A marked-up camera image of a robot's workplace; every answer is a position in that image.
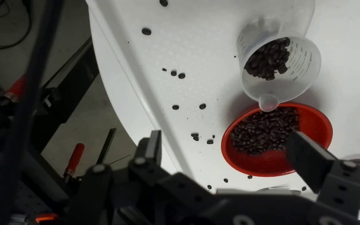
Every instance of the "hole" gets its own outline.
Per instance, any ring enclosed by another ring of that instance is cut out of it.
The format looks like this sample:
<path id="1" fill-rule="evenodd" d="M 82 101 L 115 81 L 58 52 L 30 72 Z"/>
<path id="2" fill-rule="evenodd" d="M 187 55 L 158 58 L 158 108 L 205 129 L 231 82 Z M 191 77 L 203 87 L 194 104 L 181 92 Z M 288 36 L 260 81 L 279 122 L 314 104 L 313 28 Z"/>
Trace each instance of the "hole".
<path id="1" fill-rule="evenodd" d="M 338 189 L 340 189 L 341 191 L 346 191 L 347 190 L 347 188 L 345 186 L 343 186 L 343 185 L 340 185 L 338 187 Z"/>
<path id="2" fill-rule="evenodd" d="M 194 200 L 196 201 L 196 202 L 200 202 L 200 201 L 202 201 L 203 199 L 201 198 L 201 196 L 195 196 L 195 198 L 194 198 Z"/>
<path id="3" fill-rule="evenodd" d="M 334 202 L 340 205 L 344 204 L 344 200 L 342 200 L 341 198 L 334 198 Z"/>
<path id="4" fill-rule="evenodd" d="M 167 0 L 159 0 L 159 3 L 161 6 L 166 7 L 169 3 L 167 2 Z"/>
<path id="5" fill-rule="evenodd" d="M 151 35 L 151 30 L 149 28 L 146 28 L 144 27 L 142 30 L 141 30 L 142 34 L 144 35 Z"/>

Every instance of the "white tray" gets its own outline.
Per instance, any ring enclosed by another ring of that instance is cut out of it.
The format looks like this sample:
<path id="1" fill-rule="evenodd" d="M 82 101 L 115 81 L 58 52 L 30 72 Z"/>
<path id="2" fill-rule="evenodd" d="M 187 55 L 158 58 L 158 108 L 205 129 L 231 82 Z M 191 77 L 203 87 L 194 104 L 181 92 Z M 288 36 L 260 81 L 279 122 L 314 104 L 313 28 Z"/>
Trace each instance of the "white tray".
<path id="1" fill-rule="evenodd" d="M 168 7 L 158 0 L 87 2 L 151 123 L 163 130 L 177 168 L 212 191 L 306 185 L 296 173 L 248 179 L 221 154 L 224 131 L 253 103 L 243 93 L 234 58 L 245 1 L 172 0 Z M 152 34 L 142 34 L 143 27 Z M 329 151 L 342 159 L 360 158 L 360 2 L 317 0 L 307 38 L 322 53 L 322 70 L 296 101 L 318 108 L 332 122 Z M 172 77 L 171 70 L 186 78 Z M 204 110 L 198 108 L 202 103 Z M 174 104 L 180 109 L 173 110 Z M 199 132 L 200 141 L 192 132 Z M 212 135 L 214 144 L 206 144 Z"/>

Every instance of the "floor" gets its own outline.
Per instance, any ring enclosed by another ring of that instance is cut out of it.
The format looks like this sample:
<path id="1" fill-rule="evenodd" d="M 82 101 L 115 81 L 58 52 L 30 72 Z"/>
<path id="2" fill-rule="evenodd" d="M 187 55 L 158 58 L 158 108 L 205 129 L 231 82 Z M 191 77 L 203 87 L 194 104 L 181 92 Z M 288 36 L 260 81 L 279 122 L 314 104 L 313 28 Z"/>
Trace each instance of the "floor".
<path id="1" fill-rule="evenodd" d="M 30 34 L 19 45 L 0 50 L 0 94 L 3 94 L 26 69 L 30 59 L 41 14 L 46 0 L 33 1 L 33 26 Z M 28 17 L 21 0 L 6 0 L 10 13 L 0 18 L 0 45 L 14 43 L 25 32 Z M 0 7 L 0 15 L 7 12 L 6 5 Z M 47 81 L 90 37 L 88 6 L 84 0 L 66 0 L 50 57 L 47 60 L 44 82 Z M 62 124 L 44 149 L 42 155 L 59 173 L 63 174 L 77 143 L 86 148 L 75 175 L 82 175 L 94 165 L 103 147 L 108 131 L 117 128 L 116 135 L 106 157 L 106 163 L 114 162 L 114 169 L 123 168 L 132 158 L 135 144 L 120 124 L 101 78 L 98 76 L 69 121 Z"/>

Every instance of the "measuring cup spout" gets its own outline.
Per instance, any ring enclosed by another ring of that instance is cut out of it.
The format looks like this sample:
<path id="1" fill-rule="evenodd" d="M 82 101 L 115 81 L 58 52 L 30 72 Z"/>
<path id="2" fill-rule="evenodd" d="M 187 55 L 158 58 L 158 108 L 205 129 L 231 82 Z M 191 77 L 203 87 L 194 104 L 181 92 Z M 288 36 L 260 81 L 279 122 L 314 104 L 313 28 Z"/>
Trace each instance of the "measuring cup spout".
<path id="1" fill-rule="evenodd" d="M 277 100 L 277 98 L 271 95 L 265 94 L 259 97 L 259 108 L 262 111 L 270 112 L 274 110 L 278 105 L 279 101 Z"/>

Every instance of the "red bowl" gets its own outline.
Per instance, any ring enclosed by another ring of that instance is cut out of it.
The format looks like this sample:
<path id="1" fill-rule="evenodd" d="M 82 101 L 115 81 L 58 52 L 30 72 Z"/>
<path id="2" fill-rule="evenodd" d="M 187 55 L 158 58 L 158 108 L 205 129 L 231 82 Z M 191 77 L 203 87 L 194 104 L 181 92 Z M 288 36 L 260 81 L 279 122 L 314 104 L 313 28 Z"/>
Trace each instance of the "red bowl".
<path id="1" fill-rule="evenodd" d="M 312 140 L 327 149 L 333 137 L 333 129 L 329 119 L 319 110 L 308 105 L 286 102 L 279 107 L 295 107 L 300 114 L 300 130 Z M 258 177 L 276 177 L 295 172 L 286 159 L 286 151 L 266 151 L 260 156 L 250 156 L 233 147 L 230 132 L 246 117 L 261 111 L 258 104 L 247 107 L 224 132 L 222 138 L 222 154 L 227 163 L 234 169 Z"/>

